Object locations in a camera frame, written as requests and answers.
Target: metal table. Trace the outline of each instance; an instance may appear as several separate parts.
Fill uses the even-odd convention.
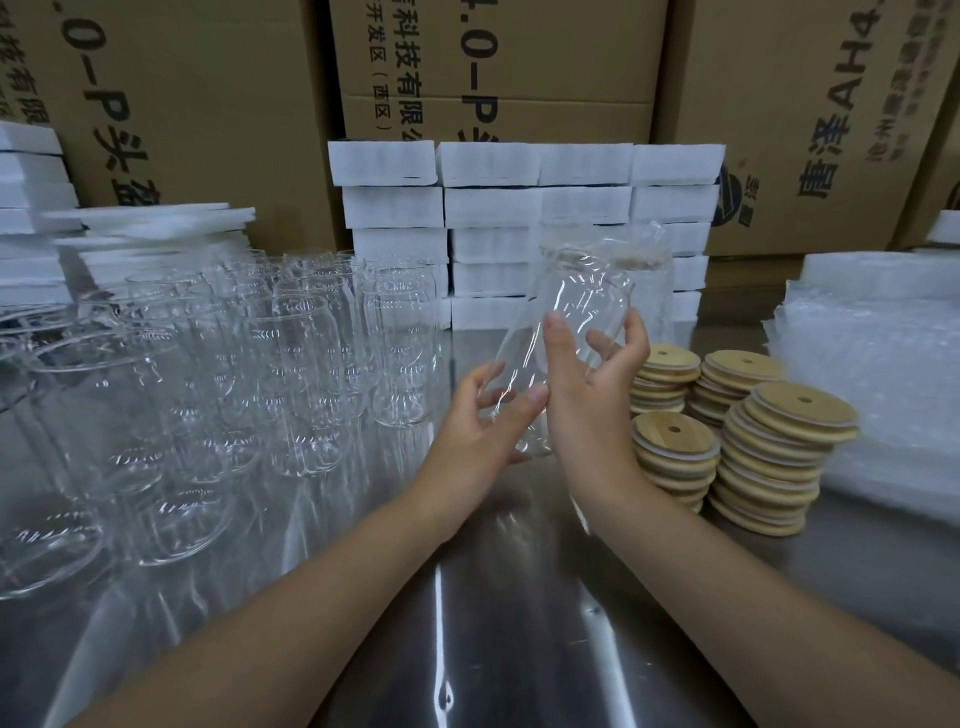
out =
[[[499,332],[454,334],[451,379],[490,358],[499,339]],[[432,432],[431,424],[381,432],[379,467],[371,466],[376,496],[334,521],[348,522],[395,492],[415,471]],[[706,518],[791,579],[960,673],[960,531],[830,491],[795,538],[764,538],[715,514]],[[275,545],[283,559],[293,563],[323,546],[301,543],[303,531],[292,550],[289,532]],[[206,556],[215,560],[216,552]],[[162,578],[183,589],[174,572]],[[10,605],[0,604],[0,695],[15,698],[0,708],[0,724],[60,725],[108,689],[111,676],[115,682],[141,667],[130,665],[131,655],[147,662],[142,655],[164,646],[156,637],[157,614],[185,633],[216,611],[208,601],[201,609],[196,599],[181,599],[176,604],[187,605],[186,613],[154,609],[146,619],[139,600],[156,601],[170,587],[138,591],[131,580],[105,576],[104,588],[91,587],[68,608],[21,615],[16,634],[4,617]],[[202,593],[203,586],[191,588]],[[230,606],[229,595],[220,598]],[[153,651],[130,649],[156,642]],[[750,723],[679,627],[585,533],[551,457],[501,476],[491,497],[374,627],[313,724]]]

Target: large carton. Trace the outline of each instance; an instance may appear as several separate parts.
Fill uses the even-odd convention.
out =
[[[666,0],[331,0],[347,136],[645,142]]]
[[[960,67],[953,75],[947,99],[926,145],[924,160],[913,182],[897,232],[894,248],[916,248],[942,209],[960,209]]]
[[[2,5],[0,115],[57,130],[83,205],[256,206],[254,245],[335,247],[310,3]]]
[[[721,142],[710,255],[882,250],[960,54],[953,0],[676,0],[654,140]]]

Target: stainless steel tabletop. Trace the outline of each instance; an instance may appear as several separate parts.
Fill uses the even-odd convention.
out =
[[[451,380],[492,357],[501,335],[454,334]],[[353,464],[307,491],[300,485],[301,495],[322,494],[323,513],[307,509],[309,518],[279,541],[265,529],[262,544],[254,534],[247,546],[281,563],[279,570],[322,550],[409,479],[433,431],[432,424],[379,428],[362,475]],[[357,490],[357,478],[365,479],[364,497],[343,498]],[[805,532],[790,539],[706,518],[791,579],[960,673],[960,531],[829,490]],[[252,587],[224,576],[222,550],[202,556],[207,565],[149,577],[107,572],[65,604],[0,603],[0,724],[61,725]],[[245,558],[234,554],[226,572],[249,573]],[[750,723],[673,620],[585,532],[552,457],[501,476],[390,606],[314,721],[337,728]]]

